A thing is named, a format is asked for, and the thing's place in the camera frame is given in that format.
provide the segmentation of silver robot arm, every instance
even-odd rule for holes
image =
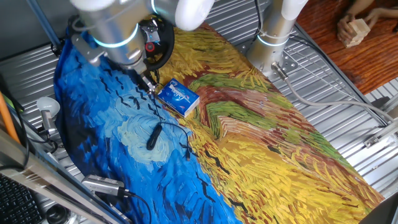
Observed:
[[[308,0],[273,0],[264,11],[260,34],[246,57],[265,76],[273,73],[272,64],[283,63],[283,51],[297,17]]]
[[[135,70],[153,92],[155,86],[144,75],[147,66],[145,41],[139,22],[150,14],[159,14],[183,30],[194,30],[206,19],[215,0],[70,0],[79,10],[85,27],[99,45],[92,49],[75,34],[72,42],[94,66],[104,55],[123,69]]]

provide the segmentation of painted cloth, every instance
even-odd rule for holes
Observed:
[[[152,223],[358,223],[383,200],[210,27],[175,29],[159,72],[163,85],[175,78],[200,95],[187,118],[159,102],[156,110],[128,75],[103,58],[92,67],[69,40],[55,76],[57,126],[72,161],[84,175],[123,181],[149,204]],[[159,116],[188,132],[190,161],[185,133],[167,124],[146,149]],[[125,215],[148,223],[142,202],[125,203]]]

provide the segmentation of blue and white box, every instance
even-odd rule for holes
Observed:
[[[174,78],[164,86],[157,96],[184,118],[186,118],[200,102],[199,95],[192,92]]]

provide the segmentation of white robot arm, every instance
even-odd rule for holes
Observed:
[[[99,48],[91,49],[78,34],[72,36],[72,42],[93,65],[98,66],[99,57],[105,55],[123,69],[135,70],[148,86],[147,91],[152,92],[155,86],[144,75],[146,50],[139,22],[158,14],[183,30],[194,30],[206,19],[214,1],[70,0],[85,25],[80,31],[89,30]]]

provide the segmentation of person's hand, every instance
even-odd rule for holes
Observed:
[[[372,29],[372,27],[376,24],[377,20],[379,20],[380,15],[381,15],[381,8],[376,8],[373,9],[368,16],[364,19],[365,22],[368,24],[369,28]]]
[[[352,14],[347,14],[337,23],[337,38],[340,41],[350,41],[354,36],[354,31],[349,27],[348,23],[354,21]]]

